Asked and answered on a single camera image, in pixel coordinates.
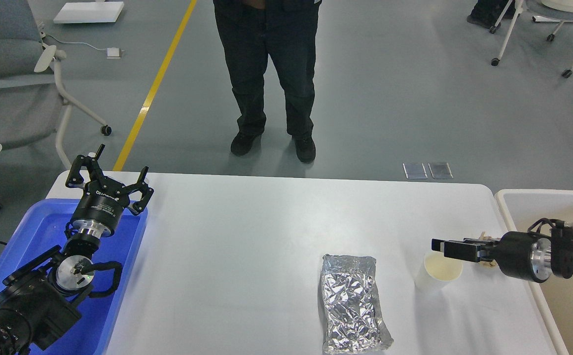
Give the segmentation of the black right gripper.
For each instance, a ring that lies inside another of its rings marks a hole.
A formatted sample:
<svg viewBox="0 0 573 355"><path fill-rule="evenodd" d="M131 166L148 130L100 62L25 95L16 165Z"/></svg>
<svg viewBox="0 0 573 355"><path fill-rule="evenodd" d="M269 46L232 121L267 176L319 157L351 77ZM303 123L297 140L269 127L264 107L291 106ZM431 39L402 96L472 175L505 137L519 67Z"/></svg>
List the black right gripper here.
<svg viewBox="0 0 573 355"><path fill-rule="evenodd" d="M431 240L431 250L447 258L474 263L496 263L503 274L535 283L547 281L551 270L551 242L526 232L508 232L482 246L455 240Z"/></svg>

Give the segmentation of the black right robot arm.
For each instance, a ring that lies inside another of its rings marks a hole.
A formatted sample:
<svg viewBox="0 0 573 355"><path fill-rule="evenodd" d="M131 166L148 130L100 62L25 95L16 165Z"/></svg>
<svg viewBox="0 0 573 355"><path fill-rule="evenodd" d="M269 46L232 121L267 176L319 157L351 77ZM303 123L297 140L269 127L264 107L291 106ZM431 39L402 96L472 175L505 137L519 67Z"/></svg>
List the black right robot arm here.
<svg viewBox="0 0 573 355"><path fill-rule="evenodd" d="M508 277L541 284L551 275L573 276L573 223L541 218L525 232L510 231L497 240L431 240L432 251L454 260L494 261Z"/></svg>

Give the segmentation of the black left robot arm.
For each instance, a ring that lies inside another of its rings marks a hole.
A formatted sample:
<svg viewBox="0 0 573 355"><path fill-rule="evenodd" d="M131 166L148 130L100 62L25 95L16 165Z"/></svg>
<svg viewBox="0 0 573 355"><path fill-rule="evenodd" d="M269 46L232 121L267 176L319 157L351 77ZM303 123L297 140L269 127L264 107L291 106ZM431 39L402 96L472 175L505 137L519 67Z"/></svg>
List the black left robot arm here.
<svg viewBox="0 0 573 355"><path fill-rule="evenodd" d="M79 155L70 168L66 186L83 196L66 223L66 244L43 254L5 277L0 292L0 355L27 355L34 344L49 348L80 319L77 309L88 297L113 295L121 285L124 266L119 261L95 262L102 238L115 234L124 211L146 211L154 190L146 181L148 168L137 181L125 185L104 175L99 157Z"/></svg>

